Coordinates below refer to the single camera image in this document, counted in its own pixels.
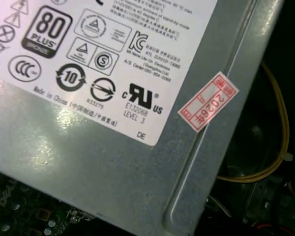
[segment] ccc mark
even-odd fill
[[[30,64],[30,63],[28,63],[28,62],[22,60],[22,61],[19,61],[18,63],[16,63],[16,65],[15,65],[15,71],[16,71],[18,74],[21,74],[21,75],[23,75],[23,76],[26,76],[26,77],[30,78],[29,70],[30,70],[32,67],[35,67],[35,65]]]
[[[41,75],[41,66],[34,58],[17,56],[8,64],[10,74],[21,82],[32,82]]]

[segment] certification logo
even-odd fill
[[[17,56],[8,64],[10,74],[18,81],[32,82],[41,75],[41,66],[37,60],[29,56]]]
[[[88,38],[99,38],[106,32],[107,24],[105,19],[98,14],[91,14],[81,21],[81,31]]]

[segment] capacitor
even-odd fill
[[[24,184],[21,184],[20,185],[20,190],[23,192],[23,193],[26,193],[30,188]]]
[[[0,220],[0,230],[1,232],[7,232],[9,231],[12,227],[16,225],[16,219],[14,217],[8,217],[8,218],[2,218]]]
[[[46,229],[44,230],[44,235],[46,235],[46,236],[52,236],[52,235],[53,235],[53,232],[52,232],[51,229],[46,228]]]
[[[50,221],[48,221],[48,226],[52,228],[52,227],[56,226],[56,222],[54,220],[50,220]]]
[[[49,221],[48,221],[48,226],[53,228],[54,226],[56,226],[56,224],[60,221],[60,217],[59,216],[54,216],[52,217]]]
[[[1,225],[0,225],[0,230],[1,230],[2,232],[7,232],[7,231],[10,230],[10,228],[11,228],[11,224],[10,224],[10,222],[8,222],[8,221],[6,221],[6,222],[4,222],[4,223],[1,223]]]
[[[76,216],[72,216],[71,218],[70,218],[70,223],[71,224],[77,224],[79,222],[79,219],[76,217]]]
[[[15,198],[11,201],[11,209],[12,210],[18,210],[21,207],[24,207],[25,205],[26,205],[25,198]]]

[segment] yellow wire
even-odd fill
[[[282,145],[281,145],[279,155],[269,167],[253,175],[248,175],[243,177],[218,176],[217,177],[218,179],[228,181],[228,182],[235,182],[235,183],[254,183],[254,182],[260,181],[264,178],[267,178],[269,175],[271,175],[273,172],[275,172],[279,168],[279,166],[283,162],[282,155],[287,152],[287,149],[289,146],[289,139],[290,139],[290,125],[289,125],[289,118],[288,118],[287,110],[285,107],[283,95],[274,75],[272,74],[270,69],[267,67],[267,65],[264,62],[262,62],[261,66],[265,70],[265,73],[267,74],[272,84],[277,105],[279,108],[281,122],[282,122]]]

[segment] warning triangle symbol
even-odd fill
[[[85,43],[81,47],[77,48],[77,51],[80,53],[86,53],[88,54],[88,44]]]
[[[91,22],[89,25],[98,28],[98,20]]]
[[[5,18],[4,22],[6,22],[9,25],[12,25],[16,28],[20,28],[21,27],[21,16],[20,13],[17,11],[15,13],[13,13],[12,15],[8,16],[7,18]]]
[[[25,15],[29,14],[29,0],[17,0],[10,6],[12,9],[19,11]]]
[[[99,28],[98,28],[98,20],[95,20],[95,21],[91,22],[91,23],[89,24],[89,26],[94,27],[93,30],[99,32]]]

